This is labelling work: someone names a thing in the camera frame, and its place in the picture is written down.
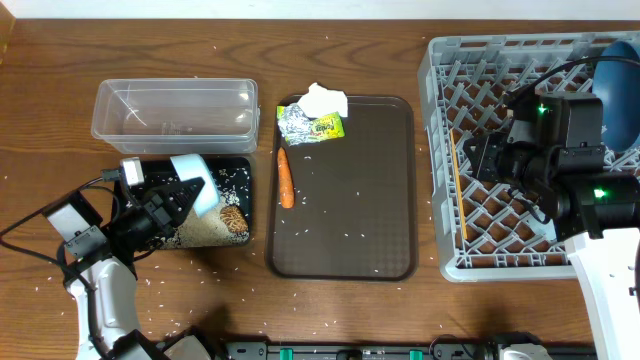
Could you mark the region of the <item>light blue rice bowl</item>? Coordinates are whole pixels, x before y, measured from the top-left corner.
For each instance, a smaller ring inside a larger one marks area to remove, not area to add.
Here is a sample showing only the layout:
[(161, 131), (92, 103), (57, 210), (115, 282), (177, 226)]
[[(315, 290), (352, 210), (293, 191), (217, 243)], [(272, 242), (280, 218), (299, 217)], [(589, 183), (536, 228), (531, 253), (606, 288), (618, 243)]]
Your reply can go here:
[(204, 158), (199, 154), (187, 154), (172, 156), (170, 161), (181, 182), (194, 180), (198, 183), (200, 190), (193, 210), (199, 218), (205, 216), (219, 204), (220, 197)]

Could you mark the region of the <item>wooden chopstick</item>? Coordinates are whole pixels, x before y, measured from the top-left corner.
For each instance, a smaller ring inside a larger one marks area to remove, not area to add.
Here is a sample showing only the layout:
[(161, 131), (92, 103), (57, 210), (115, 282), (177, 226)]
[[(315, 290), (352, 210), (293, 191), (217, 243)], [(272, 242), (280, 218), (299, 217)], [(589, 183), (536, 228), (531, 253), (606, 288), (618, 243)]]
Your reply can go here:
[(451, 143), (451, 152), (452, 152), (452, 161), (453, 161), (453, 170), (454, 170), (454, 181), (455, 181), (455, 188), (456, 188), (456, 198), (457, 198), (457, 204), (458, 204), (458, 208), (459, 208), (459, 217), (460, 217), (460, 231), (461, 231), (461, 241), (465, 242), (467, 240), (467, 228), (466, 228), (466, 218), (465, 218), (465, 214), (464, 214), (464, 204), (463, 204), (463, 197), (462, 197), (462, 191), (461, 191), (461, 186), (460, 186), (460, 172), (459, 172), (459, 162), (458, 162), (458, 156), (457, 156), (457, 151), (456, 151), (456, 143), (455, 143), (455, 138), (454, 138), (454, 133), (453, 130), (449, 131), (449, 137), (450, 137), (450, 143)]

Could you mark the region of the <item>brown shiitake mushroom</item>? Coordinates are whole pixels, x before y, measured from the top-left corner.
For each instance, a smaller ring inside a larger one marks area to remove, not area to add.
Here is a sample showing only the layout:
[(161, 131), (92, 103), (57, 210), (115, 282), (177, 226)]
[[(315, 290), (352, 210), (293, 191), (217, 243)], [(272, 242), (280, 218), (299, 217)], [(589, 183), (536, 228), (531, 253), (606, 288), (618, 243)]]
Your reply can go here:
[(230, 233), (239, 234), (249, 230), (245, 216), (238, 206), (226, 206), (220, 210), (220, 219)]

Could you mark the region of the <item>orange carrot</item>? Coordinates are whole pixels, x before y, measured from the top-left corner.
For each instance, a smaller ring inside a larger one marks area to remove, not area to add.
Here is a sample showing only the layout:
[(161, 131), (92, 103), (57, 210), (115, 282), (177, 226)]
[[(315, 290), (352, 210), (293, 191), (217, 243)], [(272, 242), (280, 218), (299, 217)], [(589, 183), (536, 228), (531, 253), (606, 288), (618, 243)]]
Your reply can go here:
[(295, 204), (294, 184), (284, 148), (277, 153), (280, 202), (283, 208), (290, 209)]

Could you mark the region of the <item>aluminium foil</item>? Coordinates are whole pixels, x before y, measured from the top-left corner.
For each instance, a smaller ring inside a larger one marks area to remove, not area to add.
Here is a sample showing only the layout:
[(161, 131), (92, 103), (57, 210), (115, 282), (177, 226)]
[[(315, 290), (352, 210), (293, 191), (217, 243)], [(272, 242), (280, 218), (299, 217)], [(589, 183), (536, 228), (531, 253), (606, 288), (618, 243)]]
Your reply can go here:
[(309, 142), (311, 120), (297, 103), (278, 106), (276, 110), (277, 125), (281, 135), (289, 146)]

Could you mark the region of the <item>dark blue plate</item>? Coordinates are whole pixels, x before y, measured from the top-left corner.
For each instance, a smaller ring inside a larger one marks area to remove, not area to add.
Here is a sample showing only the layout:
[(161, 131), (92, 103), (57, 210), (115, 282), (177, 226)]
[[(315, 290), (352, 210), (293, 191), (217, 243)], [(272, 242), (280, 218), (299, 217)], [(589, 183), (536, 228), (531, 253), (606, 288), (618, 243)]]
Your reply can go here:
[(621, 153), (639, 146), (639, 68), (602, 61), (596, 65), (592, 93), (603, 104), (602, 140)]

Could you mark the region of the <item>yellow green snack wrapper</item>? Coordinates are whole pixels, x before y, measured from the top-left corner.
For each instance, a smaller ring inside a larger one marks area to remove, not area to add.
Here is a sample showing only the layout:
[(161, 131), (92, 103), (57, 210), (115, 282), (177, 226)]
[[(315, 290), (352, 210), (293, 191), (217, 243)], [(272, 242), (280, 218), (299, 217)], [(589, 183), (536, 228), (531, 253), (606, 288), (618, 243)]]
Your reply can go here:
[(342, 118), (338, 113), (332, 113), (320, 118), (311, 119), (311, 133), (309, 142), (312, 144), (342, 138), (345, 136)]

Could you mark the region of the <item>white tissue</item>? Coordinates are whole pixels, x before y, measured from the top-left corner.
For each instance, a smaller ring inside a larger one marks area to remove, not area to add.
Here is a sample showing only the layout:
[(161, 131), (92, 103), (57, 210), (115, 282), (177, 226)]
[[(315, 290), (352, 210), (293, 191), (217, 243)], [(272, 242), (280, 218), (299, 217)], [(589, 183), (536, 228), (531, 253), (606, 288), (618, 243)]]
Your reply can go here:
[(346, 94), (324, 88), (318, 83), (309, 86), (308, 92), (297, 101), (297, 105), (308, 118), (320, 118), (332, 113), (338, 113), (341, 117), (348, 116)]

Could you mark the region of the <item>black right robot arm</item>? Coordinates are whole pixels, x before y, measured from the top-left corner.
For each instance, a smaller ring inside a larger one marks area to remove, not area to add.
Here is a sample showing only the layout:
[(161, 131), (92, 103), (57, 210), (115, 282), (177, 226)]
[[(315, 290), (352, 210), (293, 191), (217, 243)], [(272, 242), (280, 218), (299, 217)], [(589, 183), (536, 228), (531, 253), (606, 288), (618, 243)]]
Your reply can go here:
[(473, 177), (536, 198), (577, 275), (598, 358), (638, 358), (639, 181), (604, 168), (601, 100), (509, 92), (506, 107), (508, 129), (463, 145)]

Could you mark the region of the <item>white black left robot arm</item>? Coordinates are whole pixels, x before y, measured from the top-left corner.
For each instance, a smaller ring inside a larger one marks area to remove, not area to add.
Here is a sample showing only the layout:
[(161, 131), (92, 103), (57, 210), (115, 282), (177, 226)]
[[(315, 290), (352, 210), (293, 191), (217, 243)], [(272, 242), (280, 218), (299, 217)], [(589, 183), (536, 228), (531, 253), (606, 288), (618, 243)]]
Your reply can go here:
[(200, 178), (148, 190), (106, 225), (83, 186), (48, 206), (44, 217), (64, 238), (57, 262), (63, 286), (77, 305), (78, 359), (165, 359), (165, 350), (141, 333), (135, 309), (135, 252), (159, 234), (172, 235), (205, 187)]

